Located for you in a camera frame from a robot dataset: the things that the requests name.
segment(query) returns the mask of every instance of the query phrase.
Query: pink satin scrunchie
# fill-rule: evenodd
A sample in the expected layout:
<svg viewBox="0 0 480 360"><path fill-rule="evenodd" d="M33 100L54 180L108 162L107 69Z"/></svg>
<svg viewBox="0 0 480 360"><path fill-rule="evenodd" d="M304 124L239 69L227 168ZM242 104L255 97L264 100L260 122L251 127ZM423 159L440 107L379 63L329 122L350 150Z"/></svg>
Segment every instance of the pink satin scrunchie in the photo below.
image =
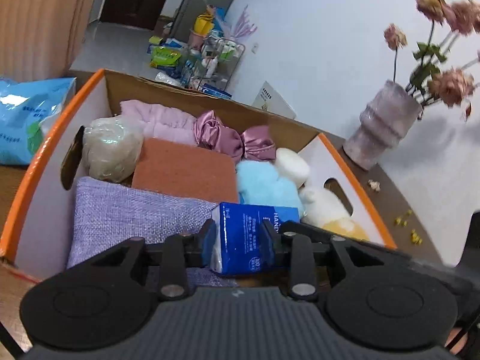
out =
<svg viewBox="0 0 480 360"><path fill-rule="evenodd" d="M193 125L197 145L227 154L235 163L242 159L269 161L275 159L275 144L268 133L268 126L254 126L239 134L223 125L215 112L204 112Z"/></svg>

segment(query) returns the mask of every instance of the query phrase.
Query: black circular cover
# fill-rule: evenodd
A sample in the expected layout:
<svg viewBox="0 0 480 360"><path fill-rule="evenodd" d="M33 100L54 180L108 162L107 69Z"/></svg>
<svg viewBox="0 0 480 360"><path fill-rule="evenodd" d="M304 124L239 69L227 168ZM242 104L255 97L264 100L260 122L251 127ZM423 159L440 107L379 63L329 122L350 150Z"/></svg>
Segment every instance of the black circular cover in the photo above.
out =
<svg viewBox="0 0 480 360"><path fill-rule="evenodd" d="M97 268L33 287L21 302L20 318L34 343L92 350L131 336L150 309L151 298L138 283Z"/></svg>
<svg viewBox="0 0 480 360"><path fill-rule="evenodd" d="M326 311L349 339L381 350L443 345L457 319L455 297L408 269L359 268L332 288Z"/></svg>

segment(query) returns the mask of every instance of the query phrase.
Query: blue fluffy toy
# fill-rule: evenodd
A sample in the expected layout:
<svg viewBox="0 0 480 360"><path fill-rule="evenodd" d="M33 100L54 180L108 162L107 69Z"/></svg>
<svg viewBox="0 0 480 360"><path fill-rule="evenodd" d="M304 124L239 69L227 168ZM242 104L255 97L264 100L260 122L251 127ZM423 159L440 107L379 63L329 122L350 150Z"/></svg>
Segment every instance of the blue fluffy toy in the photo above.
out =
<svg viewBox="0 0 480 360"><path fill-rule="evenodd" d="M240 203L276 207L296 207L300 218L303 205L293 181L280 177L270 162L240 161L237 164Z"/></svg>

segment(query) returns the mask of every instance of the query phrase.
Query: vase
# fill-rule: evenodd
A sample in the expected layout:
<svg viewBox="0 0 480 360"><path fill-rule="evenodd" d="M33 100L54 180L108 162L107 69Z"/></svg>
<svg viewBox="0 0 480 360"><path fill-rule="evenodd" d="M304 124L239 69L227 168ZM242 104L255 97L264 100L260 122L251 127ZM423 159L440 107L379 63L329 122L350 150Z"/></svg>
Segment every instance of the vase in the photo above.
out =
<svg viewBox="0 0 480 360"><path fill-rule="evenodd" d="M388 80L360 114L360 127L343 144L345 154L369 170L386 149L397 147L421 111L405 89Z"/></svg>

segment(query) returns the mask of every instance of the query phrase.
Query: light purple cloth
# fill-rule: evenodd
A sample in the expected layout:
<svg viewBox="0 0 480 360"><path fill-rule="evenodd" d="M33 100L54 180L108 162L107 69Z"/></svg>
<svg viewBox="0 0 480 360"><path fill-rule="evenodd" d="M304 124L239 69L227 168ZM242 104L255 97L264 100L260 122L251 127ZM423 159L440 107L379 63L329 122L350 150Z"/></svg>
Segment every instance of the light purple cloth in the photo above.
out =
<svg viewBox="0 0 480 360"><path fill-rule="evenodd" d="M171 142L196 146L195 117L177 108L162 104L147 104L139 100L120 102L121 114L138 120L145 138L159 138Z"/></svg>
<svg viewBox="0 0 480 360"><path fill-rule="evenodd" d="M273 161L276 148L268 133L268 126L254 126L239 134L223 125L214 111L203 113L193 126L198 146L232 157L235 163L242 159Z"/></svg>
<svg viewBox="0 0 480 360"><path fill-rule="evenodd" d="M198 233L216 203L136 190L90 177L78 180L70 268L134 236L159 243L189 231ZM189 284L234 286L208 268L189 268Z"/></svg>

